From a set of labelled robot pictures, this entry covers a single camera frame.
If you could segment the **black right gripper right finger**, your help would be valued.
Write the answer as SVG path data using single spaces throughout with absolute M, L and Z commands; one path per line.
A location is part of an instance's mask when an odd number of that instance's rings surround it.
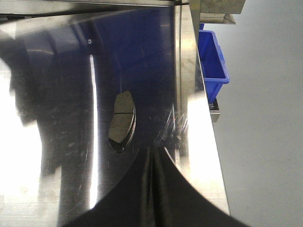
M 158 227 L 243 227 L 202 196 L 178 171 L 166 149 L 152 150 L 152 194 Z

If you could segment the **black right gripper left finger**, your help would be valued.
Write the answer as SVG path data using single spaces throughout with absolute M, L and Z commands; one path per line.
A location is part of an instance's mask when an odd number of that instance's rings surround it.
M 141 148 L 117 185 L 66 227 L 152 227 L 152 151 Z

